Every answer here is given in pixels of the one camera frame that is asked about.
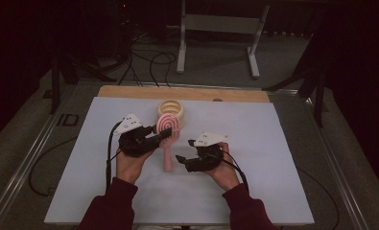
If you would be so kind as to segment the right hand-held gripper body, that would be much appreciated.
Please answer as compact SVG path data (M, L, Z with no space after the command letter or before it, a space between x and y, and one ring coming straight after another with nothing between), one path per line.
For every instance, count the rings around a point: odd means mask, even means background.
M187 159L185 168L188 172L211 171L220 165L223 160L223 152L219 143L228 139L225 134L203 132L196 140L194 148L197 158Z

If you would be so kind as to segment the dark equipment with red light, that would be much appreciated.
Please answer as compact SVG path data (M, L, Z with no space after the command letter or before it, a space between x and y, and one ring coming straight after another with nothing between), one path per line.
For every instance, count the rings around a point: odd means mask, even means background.
M132 42L131 0L114 0L116 22L116 59L125 62Z

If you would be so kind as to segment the person's left hand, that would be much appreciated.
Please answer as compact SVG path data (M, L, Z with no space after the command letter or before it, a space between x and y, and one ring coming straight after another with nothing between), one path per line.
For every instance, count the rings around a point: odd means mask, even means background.
M134 184L142 173L146 160L154 153L149 151L139 157L125 155L120 149L116 151L116 177Z

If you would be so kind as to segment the cream ribbed cup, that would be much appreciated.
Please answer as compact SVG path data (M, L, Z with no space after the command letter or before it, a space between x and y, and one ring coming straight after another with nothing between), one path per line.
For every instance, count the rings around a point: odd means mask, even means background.
M184 127L184 115L185 108L180 101L177 100L166 100L161 102L156 109L157 118L160 118L166 113L174 114L178 120L180 127Z

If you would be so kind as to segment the white metal stand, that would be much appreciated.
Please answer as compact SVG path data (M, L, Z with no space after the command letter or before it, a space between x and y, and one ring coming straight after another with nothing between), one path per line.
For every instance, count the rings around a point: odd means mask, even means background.
M247 48L248 61L251 76L255 79L260 77L260 71L257 64L256 50L263 33L266 23L269 5L262 7L261 14L258 18L191 14L186 12L186 1L181 0L180 13L180 44L178 49L177 72L182 74L185 70L186 59L186 32L202 31L214 33L234 33L244 35L254 35L252 44Z

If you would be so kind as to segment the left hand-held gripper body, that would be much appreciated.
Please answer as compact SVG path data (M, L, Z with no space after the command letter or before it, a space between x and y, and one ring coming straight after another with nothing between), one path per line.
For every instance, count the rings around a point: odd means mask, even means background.
M119 149L128 156L139 157L159 147L146 143L145 139L152 136L151 126L143 126L131 113L115 126L112 133L119 136Z

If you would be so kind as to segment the metal floor rail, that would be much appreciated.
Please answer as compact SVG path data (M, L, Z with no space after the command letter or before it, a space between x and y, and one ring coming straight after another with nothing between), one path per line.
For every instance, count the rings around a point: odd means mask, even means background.
M0 222L10 210L59 113L38 90L0 133Z
M323 126L310 100L300 101L319 155L298 167L308 189L312 230L379 230L379 180L333 97L325 96Z

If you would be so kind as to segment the white table mat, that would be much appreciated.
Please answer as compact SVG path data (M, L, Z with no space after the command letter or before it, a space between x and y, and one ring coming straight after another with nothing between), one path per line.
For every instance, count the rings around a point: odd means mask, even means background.
M135 114L144 125L154 124L157 100L103 98L93 100L45 217L46 222L80 222L94 196L106 187L107 154L118 147L113 126ZM296 166L276 110L271 103L186 101L184 125L172 146L174 156L192 158L188 142L204 132L223 134L229 152L249 183L249 193L263 200L277 225L313 222ZM157 150L145 163L133 199L137 224L215 225L228 222L229 209L221 189L202 172L188 172L179 163L163 168Z

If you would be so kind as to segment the person's right hand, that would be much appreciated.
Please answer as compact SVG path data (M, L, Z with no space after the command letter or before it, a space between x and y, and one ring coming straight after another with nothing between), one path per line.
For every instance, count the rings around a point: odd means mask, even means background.
M240 184L237 173L232 167L233 161L229 156L228 143L219 143L219 147L224 152L224 161L215 169L206 171L216 183L225 192L233 189Z

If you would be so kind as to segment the black tripod stand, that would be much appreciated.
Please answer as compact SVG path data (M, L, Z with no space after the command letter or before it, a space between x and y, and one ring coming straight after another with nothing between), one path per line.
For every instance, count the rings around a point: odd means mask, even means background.
M108 66L94 68L91 64L81 61L70 53L62 50L54 51L51 58L51 90L47 95L47 98L51 100L50 113L54 114L60 106L60 77L63 77L67 83L77 84L79 77L76 70L82 69L101 81L115 81L115 79L106 76L106 72L115 70L121 65L122 62L116 61Z
M329 67L328 48L319 33L314 33L306 46L292 75L286 80L271 86L263 87L263 91L274 92L302 80L296 94L303 99L309 99L314 94L314 119L319 127L323 127L321 120L325 74Z

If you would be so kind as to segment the pink hairbrush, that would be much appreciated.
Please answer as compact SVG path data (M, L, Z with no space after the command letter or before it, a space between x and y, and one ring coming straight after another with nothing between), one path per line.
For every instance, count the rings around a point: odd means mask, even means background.
M164 154L164 171L168 173L173 169L171 145L178 140L180 135L180 122L175 114L165 113L159 117L156 123L156 133L160 134L162 131L170 131L170 135L163 139L159 144L163 149Z

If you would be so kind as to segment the black floor label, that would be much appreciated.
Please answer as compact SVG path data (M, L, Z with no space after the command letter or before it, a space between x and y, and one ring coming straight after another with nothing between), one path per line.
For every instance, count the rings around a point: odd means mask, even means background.
M77 114L61 114L57 121L58 127L74 127L78 124L80 116Z

